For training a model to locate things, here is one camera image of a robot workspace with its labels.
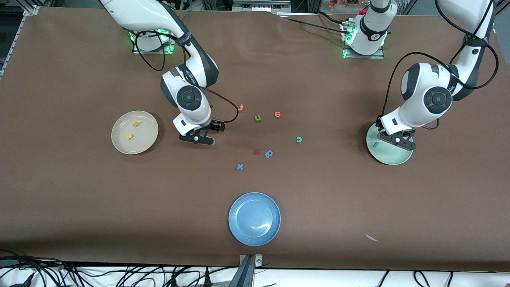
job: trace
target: brown table surface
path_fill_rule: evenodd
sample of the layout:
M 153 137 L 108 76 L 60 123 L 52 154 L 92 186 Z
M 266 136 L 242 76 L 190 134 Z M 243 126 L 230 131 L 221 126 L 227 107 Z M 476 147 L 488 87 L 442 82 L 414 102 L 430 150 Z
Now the brown table surface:
M 335 32 L 266 12 L 192 12 L 184 23 L 218 63 L 212 88 L 245 107 L 211 147 L 179 141 L 162 72 L 131 53 L 106 11 L 42 8 L 27 19 L 0 81 L 2 246 L 62 260 L 225 266 L 261 253 L 272 267 L 508 271 L 510 78 L 494 34 L 502 68 L 492 84 L 454 102 L 439 129 L 420 129 L 407 163 L 387 166 L 369 154 L 366 131 L 401 56 L 447 61 L 460 47 L 441 18 L 396 17 L 384 60 L 344 59 Z M 166 58 L 168 70 L 182 53 Z M 429 60 L 402 63 L 387 111 L 403 103 L 400 77 L 419 61 Z M 493 67 L 487 53 L 480 83 Z M 234 115 L 206 95 L 214 117 Z M 110 139 L 132 110 L 160 124 L 156 144 L 135 156 Z M 257 248 L 227 224 L 235 199 L 253 191 L 282 213 L 276 238 Z

